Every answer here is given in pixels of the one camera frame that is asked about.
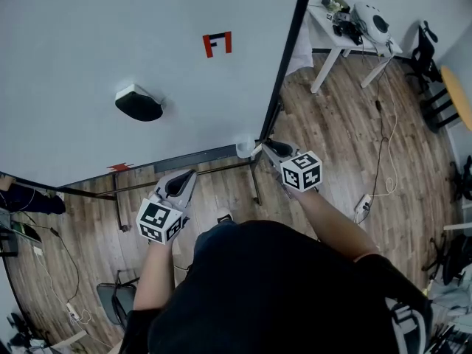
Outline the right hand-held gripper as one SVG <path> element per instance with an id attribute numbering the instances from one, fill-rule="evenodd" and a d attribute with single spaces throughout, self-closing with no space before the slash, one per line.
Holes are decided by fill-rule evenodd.
<path id="1" fill-rule="evenodd" d="M 262 143 L 262 150 L 271 166 L 280 169 L 281 183 L 287 190 L 307 192 L 322 183 L 322 160 L 312 150 L 296 155 L 299 148 L 294 143 L 273 139 Z M 282 161 L 283 157 L 292 158 Z"/>

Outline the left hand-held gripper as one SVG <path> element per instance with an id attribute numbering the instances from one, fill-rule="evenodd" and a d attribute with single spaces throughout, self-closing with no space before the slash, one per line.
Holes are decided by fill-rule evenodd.
<path id="1" fill-rule="evenodd" d="M 173 198 L 173 203 L 186 208 L 191 200 L 197 173 L 195 170 L 177 170 L 161 177 L 154 188 L 162 199 Z M 144 198 L 136 216 L 138 233 L 162 245 L 171 243 L 190 220 L 187 211 L 175 209 L 168 201 L 153 196 Z"/>

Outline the white cup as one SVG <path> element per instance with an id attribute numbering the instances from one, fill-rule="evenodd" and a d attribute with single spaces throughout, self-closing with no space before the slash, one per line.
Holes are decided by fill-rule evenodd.
<path id="1" fill-rule="evenodd" d="M 250 134 L 245 133 L 239 135 L 235 139 L 236 154 L 240 159 L 251 158 L 251 154 L 255 149 L 256 139 Z"/>

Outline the person's left forearm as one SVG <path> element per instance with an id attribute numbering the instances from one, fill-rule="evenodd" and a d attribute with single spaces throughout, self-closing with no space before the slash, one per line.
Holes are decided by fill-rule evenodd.
<path id="1" fill-rule="evenodd" d="M 163 245 L 152 242 L 142 266 L 134 310 L 152 310 L 165 306 L 175 290 L 173 240 Z"/>

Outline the person's right forearm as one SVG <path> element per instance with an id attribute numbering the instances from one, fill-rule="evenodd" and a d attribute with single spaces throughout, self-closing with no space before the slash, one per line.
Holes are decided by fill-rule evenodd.
<path id="1" fill-rule="evenodd" d="M 370 236 L 317 191 L 300 192 L 290 187 L 289 193 L 298 200 L 313 231 L 323 244 L 352 261 L 379 254 L 378 247 Z"/>

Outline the person's blue jeans leg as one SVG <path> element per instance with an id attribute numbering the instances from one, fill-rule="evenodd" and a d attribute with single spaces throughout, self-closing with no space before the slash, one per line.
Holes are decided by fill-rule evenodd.
<path id="1" fill-rule="evenodd" d="M 213 226 L 210 230 L 201 233 L 195 242 L 193 257 L 196 258 L 198 253 L 208 244 L 208 242 L 219 235 L 232 232 L 238 227 L 233 220 L 224 220 Z"/>

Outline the black and white bowl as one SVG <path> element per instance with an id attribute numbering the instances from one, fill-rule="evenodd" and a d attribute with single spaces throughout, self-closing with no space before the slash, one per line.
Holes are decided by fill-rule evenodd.
<path id="1" fill-rule="evenodd" d="M 115 94 L 115 106 L 128 117 L 152 122 L 162 117 L 162 104 L 135 83 Z"/>

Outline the black metal chair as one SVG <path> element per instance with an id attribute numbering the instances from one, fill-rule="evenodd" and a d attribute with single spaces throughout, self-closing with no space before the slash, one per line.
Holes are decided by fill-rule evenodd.
<path id="1" fill-rule="evenodd" d="M 128 323 L 128 314 L 133 310 L 136 285 L 139 278 L 122 282 L 121 273 L 123 271 L 118 270 L 112 283 L 100 283 L 96 289 L 109 321 L 125 330 Z"/>

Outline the red and black tape mark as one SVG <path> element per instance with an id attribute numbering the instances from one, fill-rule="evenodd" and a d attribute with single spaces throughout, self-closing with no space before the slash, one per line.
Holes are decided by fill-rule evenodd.
<path id="1" fill-rule="evenodd" d="M 203 35 L 202 40 L 207 58 L 213 58 L 215 54 L 232 53 L 231 31 Z"/>

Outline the white desk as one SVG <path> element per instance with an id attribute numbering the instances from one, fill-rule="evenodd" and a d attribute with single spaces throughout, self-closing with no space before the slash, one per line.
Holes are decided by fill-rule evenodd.
<path id="1" fill-rule="evenodd" d="M 380 63 L 361 81 L 360 86 L 365 89 L 381 73 L 391 58 L 403 52 L 393 38 L 389 39 L 389 45 L 386 45 L 385 49 L 383 49 L 380 44 L 373 43 L 364 36 L 361 37 L 362 44 L 356 45 L 348 37 L 337 36 L 334 33 L 331 20 L 332 15 L 328 13 L 325 8 L 309 5 L 307 11 L 310 15 L 310 23 L 308 25 L 310 34 L 312 35 L 314 33 L 316 37 L 315 41 L 311 42 L 312 47 L 314 49 L 329 49 L 326 61 L 323 63 L 316 79 L 311 83 L 310 91 L 312 94 L 318 92 L 339 55 L 346 58 L 354 51 L 360 51 L 364 54 L 371 52 L 385 55 L 381 57 Z"/>

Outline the person's black shirt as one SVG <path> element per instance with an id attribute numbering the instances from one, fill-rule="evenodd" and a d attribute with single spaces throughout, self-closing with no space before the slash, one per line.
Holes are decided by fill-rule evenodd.
<path id="1" fill-rule="evenodd" d="M 119 354 L 399 354 L 388 300 L 431 329 L 429 300 L 385 257 L 247 221 L 206 244 L 165 306 L 129 314 Z"/>

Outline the white round device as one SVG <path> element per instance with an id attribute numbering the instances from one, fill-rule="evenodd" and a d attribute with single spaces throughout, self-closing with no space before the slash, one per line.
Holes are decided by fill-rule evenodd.
<path id="1" fill-rule="evenodd" d="M 371 42 L 387 44 L 390 41 L 389 24 L 381 11 L 371 4 L 356 2 L 351 12 L 351 21 Z"/>

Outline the black office chair with headrest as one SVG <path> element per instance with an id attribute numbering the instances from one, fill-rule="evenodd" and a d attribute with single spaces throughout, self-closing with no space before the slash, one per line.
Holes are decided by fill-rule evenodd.
<path id="1" fill-rule="evenodd" d="M 434 62 L 435 48 L 433 43 L 438 42 L 438 37 L 433 33 L 427 21 L 418 26 L 418 45 L 413 50 L 409 59 L 412 72 L 405 74 L 406 77 L 415 77 L 420 88 L 419 94 L 429 90 L 429 84 L 443 81 L 440 70 Z"/>

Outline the round wooden table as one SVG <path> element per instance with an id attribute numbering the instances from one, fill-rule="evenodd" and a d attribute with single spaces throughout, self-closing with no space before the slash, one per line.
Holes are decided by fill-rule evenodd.
<path id="1" fill-rule="evenodd" d="M 447 124 L 461 119 L 465 127 L 472 131 L 472 105 L 459 78 L 447 66 L 440 67 L 440 74 L 444 88 L 420 104 L 425 123 L 430 131 L 438 133 Z M 456 112 L 446 119 L 439 120 L 440 113 L 451 106 Z"/>

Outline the white desk leg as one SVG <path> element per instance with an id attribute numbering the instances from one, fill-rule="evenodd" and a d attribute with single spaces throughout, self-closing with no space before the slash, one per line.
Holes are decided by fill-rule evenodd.
<path id="1" fill-rule="evenodd" d="M 79 340 L 86 337 L 88 333 L 85 330 L 81 330 L 79 333 L 75 333 L 73 336 L 53 344 L 49 347 L 52 354 L 74 354 L 72 345 L 79 342 Z"/>

